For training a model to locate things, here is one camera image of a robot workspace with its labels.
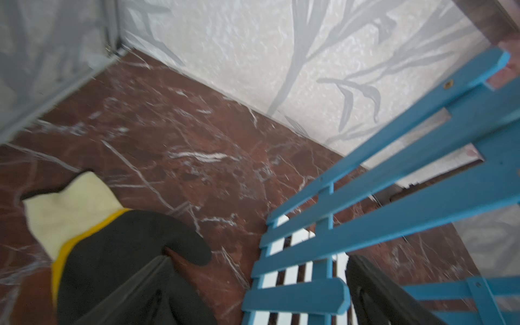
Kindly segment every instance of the yellow trim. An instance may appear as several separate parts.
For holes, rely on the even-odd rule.
[[[63,273],[63,268],[65,268],[65,262],[67,261],[67,257],[69,257],[70,252],[76,246],[77,243],[79,243],[81,240],[92,236],[93,234],[97,233],[98,231],[105,228],[109,223],[114,221],[117,217],[122,215],[123,213],[130,211],[131,209],[121,209],[115,213],[112,213],[108,218],[103,220],[102,222],[98,223],[91,229],[87,230],[86,232],[77,235],[76,237],[68,240],[63,246],[61,247],[60,253],[58,255],[58,258],[54,261],[53,265],[51,266],[52,269],[52,287],[51,291],[53,294],[53,304],[56,306],[56,303],[58,301],[58,289],[60,287],[60,280],[61,280],[61,274]]]

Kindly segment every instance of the gray leaf pattern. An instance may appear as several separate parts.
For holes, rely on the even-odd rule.
[[[349,105],[351,101],[350,95],[345,95],[347,93],[345,88],[358,90],[363,94],[363,96],[370,98],[374,102],[373,120],[374,123],[377,123],[378,113],[381,108],[381,94],[377,88],[370,84],[377,82],[387,75],[396,74],[409,68],[428,66],[453,56],[454,53],[452,51],[446,51],[440,54],[435,52],[437,52],[443,45],[461,39],[474,31],[474,27],[470,25],[445,33],[445,31],[453,27],[453,25],[462,18],[462,15],[462,12],[459,11],[450,0],[442,0],[421,28],[409,40],[394,51],[393,55],[386,61],[364,70],[350,73],[343,79],[327,77],[319,78],[317,80],[318,83],[333,83],[344,96],[345,103],[343,105],[342,117],[339,122],[339,129],[343,129],[345,125],[348,124],[348,120],[345,121],[344,116],[350,116],[352,113],[352,108]],[[489,22],[490,18],[485,18],[477,24],[485,26]],[[378,28],[380,41],[387,39],[390,36],[392,29],[395,27],[393,21],[391,21],[391,19],[386,15],[379,16],[377,20],[372,22],[372,25],[375,25]],[[333,29],[331,34],[338,33],[339,30],[341,30],[339,27],[336,30]],[[369,82],[359,83],[355,81],[356,78],[371,74],[375,74],[375,77]],[[331,141],[330,143],[332,143],[337,140],[348,139],[351,139],[350,135],[347,134],[345,136],[345,134],[343,134],[331,137],[327,141]]]
[[[343,86],[338,85],[337,87],[343,94],[343,97],[345,97],[345,101],[343,102],[343,111],[341,112],[340,125],[337,128],[337,131],[341,132],[347,125],[348,120],[350,120],[350,114],[354,108],[354,94]]]
[[[153,37],[153,32],[150,27],[150,17],[149,15],[157,15],[157,14],[167,14],[170,13],[170,9],[158,5],[149,4],[145,1],[137,1],[137,0],[128,0],[123,2],[124,6],[124,15],[122,19],[124,35],[127,40],[130,40],[132,43],[141,43],[139,38],[145,40],[150,43],[155,48],[159,49],[166,55],[168,55],[177,65],[184,66],[184,62],[173,53],[167,46],[161,41],[158,41]],[[143,24],[145,25],[145,30],[142,31],[134,21],[134,18],[131,15],[130,10],[139,13]]]
[[[91,2],[61,1],[50,33],[37,50],[34,59],[31,59],[29,54],[31,35],[28,34],[24,24],[20,2],[0,2],[7,18],[10,39],[15,48],[11,54],[0,53],[0,77],[16,94],[11,109],[16,109],[31,99],[34,84],[49,55],[60,52],[56,82],[65,78],[64,68],[68,63],[72,67],[72,73],[80,69],[83,37],[95,29],[98,23],[94,19],[81,17],[88,4]]]
[[[514,205],[453,223],[482,276],[510,276],[519,270],[519,217],[520,206]],[[520,308],[518,299],[498,303],[505,310]]]
[[[307,137],[307,138],[309,137],[309,134],[307,133],[307,131],[305,131],[303,126],[300,125],[300,123],[298,123],[297,121],[293,120],[292,118],[290,118],[288,116],[285,116],[285,119],[293,127],[293,130],[296,133],[298,133],[299,135],[303,135],[304,137]]]
[[[310,0],[293,0],[294,52],[285,80],[269,106],[267,116],[272,116],[287,99],[303,66],[329,47],[343,41],[367,25],[380,26],[380,30],[384,33],[380,36],[380,42],[387,39],[388,33],[395,26],[386,14],[404,1],[367,0],[353,10],[354,0],[347,0],[341,22],[332,28],[324,43],[309,55],[310,47],[323,23],[329,0],[314,1],[312,6],[310,6]]]
[[[359,129],[360,127],[361,127],[361,124],[357,124],[357,125],[351,127],[350,130],[348,130],[344,133],[341,133],[341,134],[328,138],[327,140],[325,140],[325,142],[323,144],[326,146],[329,146],[336,141],[340,141],[340,140],[347,141],[347,140],[364,137],[364,136],[376,133],[382,126],[374,126],[374,127],[368,128],[368,129],[358,131],[357,129]]]

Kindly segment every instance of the white marble vein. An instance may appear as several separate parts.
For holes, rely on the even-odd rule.
[[[12,309],[15,306],[16,300],[20,295],[20,287],[16,286],[7,295],[5,295],[0,304],[4,305],[2,314],[0,315],[0,324],[9,325],[9,317],[11,316]]]
[[[16,269],[16,271],[3,270],[2,273],[0,273],[0,284],[17,285],[21,283],[26,276],[33,274],[36,270],[50,266],[51,262],[45,252],[41,251],[29,255],[33,257],[33,261],[29,264]]]
[[[220,161],[220,160],[222,160],[224,158],[231,158],[231,159],[233,159],[235,161],[238,161],[237,158],[232,157],[230,155],[227,155],[225,153],[220,153],[220,152],[216,152],[216,153],[171,152],[168,156],[170,158],[173,158],[173,159],[175,159],[175,158],[182,158],[182,157],[194,157],[198,161],[207,162],[207,163],[217,162],[217,161]]]
[[[34,123],[25,129],[26,132],[29,133],[49,133],[49,132],[58,132],[58,133],[70,133],[77,136],[82,136],[87,133],[87,125],[83,122],[77,122],[74,125],[56,125],[51,122],[47,122],[44,120],[36,120]]]
[[[228,225],[231,225],[231,226],[234,226],[234,227],[237,226],[237,224],[233,220],[227,220],[227,219],[220,218],[220,217],[207,217],[207,218],[201,219],[200,222],[202,222],[202,223],[204,223],[204,222],[218,222],[218,223],[228,224]]]
[[[110,184],[108,187],[147,188],[146,185],[140,185],[140,184]]]
[[[226,309],[226,310],[225,310],[225,311],[220,315],[220,317],[226,316],[226,315],[229,314],[233,309],[237,308],[241,303],[242,303],[242,300],[237,301],[237,302],[234,303],[231,307],[229,307],[228,309]]]
[[[70,170],[72,172],[75,172],[75,173],[79,173],[80,172],[80,169],[76,168],[76,167],[72,167],[71,165],[69,165],[68,163],[54,157],[54,156],[51,156],[51,155],[48,155],[48,154],[45,154],[45,153],[41,153],[41,152],[37,152],[37,151],[34,151],[34,150],[31,150],[31,149],[27,149],[27,148],[24,148],[24,147],[20,147],[20,146],[17,146],[17,145],[13,145],[13,144],[5,144],[6,146],[8,147],[11,147],[13,149],[16,149],[16,150],[19,150],[21,152],[25,152],[25,153],[28,153],[30,155],[33,155],[37,158],[40,158],[41,160],[46,160],[46,161],[50,161],[50,162],[53,162],[53,163],[56,163],[60,166],[62,166],[63,168],[67,169],[67,170]]]
[[[240,269],[240,265],[236,264],[233,261],[233,259],[231,258],[231,255],[229,255],[229,253],[226,251],[226,249],[224,247],[222,247],[220,249],[220,253],[224,257],[224,260],[226,261],[226,263],[231,267],[231,271],[233,272],[233,275],[238,280],[240,285],[244,289],[248,289],[249,290],[251,288],[250,285],[249,285],[249,281],[246,278],[246,276],[244,275],[244,273],[242,272],[242,270]]]
[[[249,110],[249,113],[251,114],[251,116],[253,117],[253,125],[255,126],[255,128],[258,128],[257,127],[258,118],[256,117],[255,113],[253,113],[253,111],[249,107],[248,107],[248,110]]]
[[[119,151],[117,151],[113,146],[111,146],[108,142],[102,140],[101,141],[108,149],[110,149],[110,151],[112,151],[116,156],[119,157],[119,159],[121,159],[121,161],[123,161],[123,163],[125,165],[127,165],[131,170],[133,170],[137,176],[139,176],[139,178],[141,179],[141,181],[144,183],[144,185],[149,189],[151,190],[153,193],[155,193],[155,195],[157,196],[157,198],[159,199],[159,201],[161,201],[161,203],[169,208],[171,210],[171,212],[177,212],[179,211],[180,209],[182,209],[182,207],[185,206],[185,203],[184,202],[183,204],[181,204],[180,206],[178,207],[172,207],[168,202],[166,202],[166,200],[162,197],[162,195],[159,193],[159,191],[157,191],[146,179],[145,177],[142,175],[141,171],[134,165],[132,165],[132,163],[130,161],[128,161],[127,158],[125,158],[122,154],[119,153]],[[199,225],[198,223],[196,222],[197,220],[195,219],[195,225],[197,227],[197,230],[199,230]]]

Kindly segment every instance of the black rubber glove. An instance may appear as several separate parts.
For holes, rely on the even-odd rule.
[[[211,260],[209,246],[195,231],[170,216],[150,211],[125,212],[81,240],[68,255],[61,275],[58,324],[79,320],[161,255],[165,246],[196,265]],[[173,294],[168,299],[177,323],[216,324],[195,290],[177,273],[170,278],[168,287]]]

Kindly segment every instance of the white wall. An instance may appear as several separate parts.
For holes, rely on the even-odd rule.
[[[482,30],[500,20],[490,3],[463,4]],[[451,0],[122,0],[122,19],[133,46],[342,155],[490,45]],[[461,149],[399,183],[475,156]]]
[[[0,1],[0,141],[51,94],[108,61],[99,3]]]

